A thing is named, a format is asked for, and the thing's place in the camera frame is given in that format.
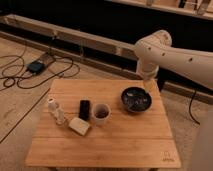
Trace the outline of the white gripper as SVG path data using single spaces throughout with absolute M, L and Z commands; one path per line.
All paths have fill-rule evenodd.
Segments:
M 144 79 L 144 89 L 147 93 L 154 90 L 155 81 L 152 78 L 157 76 L 159 66 L 147 61 L 137 62 L 136 74 Z

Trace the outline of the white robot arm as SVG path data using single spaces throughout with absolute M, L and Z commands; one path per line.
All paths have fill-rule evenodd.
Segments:
M 165 68 L 213 90 L 213 52 L 174 48 L 170 33 L 159 30 L 139 39 L 134 53 L 138 57 L 137 74 L 144 80 Z

